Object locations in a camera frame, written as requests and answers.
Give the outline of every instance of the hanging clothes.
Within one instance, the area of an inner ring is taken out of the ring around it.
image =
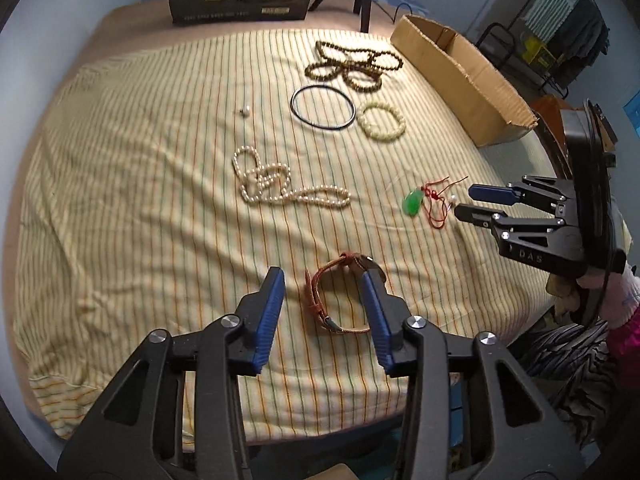
[[[567,88],[608,47],[609,29],[600,10],[593,0],[578,0],[547,45],[556,59],[565,59],[552,74],[555,82]]]

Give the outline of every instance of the red string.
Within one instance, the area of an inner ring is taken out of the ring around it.
[[[444,200],[444,197],[443,197],[443,195],[447,192],[447,189],[449,189],[451,186],[455,186],[456,184],[459,184],[460,182],[462,182],[467,178],[469,177],[466,176],[464,178],[461,178],[460,180],[452,182],[451,184],[447,184],[440,191],[432,189],[431,186],[436,186],[437,184],[443,184],[444,182],[449,180],[448,176],[446,176],[445,178],[441,178],[440,180],[436,180],[435,182],[425,182],[423,186],[420,186],[420,190],[424,193],[425,197],[427,197],[429,202],[428,209],[424,202],[422,202],[422,206],[424,207],[424,210],[427,214],[427,218],[429,219],[429,225],[432,228],[440,230],[444,227],[447,221],[447,216],[449,215],[449,207],[447,206],[447,202],[446,200]],[[434,202],[438,202],[438,204],[440,205],[441,215],[439,218],[433,215]]]

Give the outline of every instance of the magenta clothing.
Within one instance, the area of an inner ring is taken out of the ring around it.
[[[618,362],[618,387],[640,392],[640,308],[623,326],[609,331],[607,347]]]

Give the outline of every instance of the open cardboard box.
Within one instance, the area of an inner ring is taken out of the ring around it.
[[[476,146],[518,139],[537,125],[516,89],[455,30],[403,16],[391,43],[442,96]]]

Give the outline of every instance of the striped towel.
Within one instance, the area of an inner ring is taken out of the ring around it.
[[[268,366],[239,381],[249,442],[327,434],[402,410],[406,382],[384,375],[370,336],[331,335],[304,306],[305,269],[343,251],[373,256],[390,293],[451,333],[492,330],[509,341],[548,306],[545,273],[500,258],[487,231],[453,215],[435,231],[422,214],[402,214],[402,198],[427,180],[468,175],[452,189],[463,200],[471,182],[502,183],[411,64],[384,75],[374,96],[405,115],[395,142],[375,142],[357,124],[326,132],[293,118],[289,99],[309,82],[303,71],[318,39],[393,49],[354,32],[248,32],[85,66],[54,97],[24,192],[14,330],[62,437],[149,331],[202,329],[257,290],[269,266],[284,270],[287,290]],[[332,84],[357,105],[372,98]],[[329,123],[348,112],[322,91],[300,107]],[[395,127],[376,110],[370,120]],[[248,206],[231,163],[246,144],[265,163],[290,165],[293,187],[345,187],[351,205]],[[510,146],[548,174],[537,139]],[[366,322],[351,276],[336,270],[321,288],[340,325]],[[190,376],[187,445],[193,387]]]

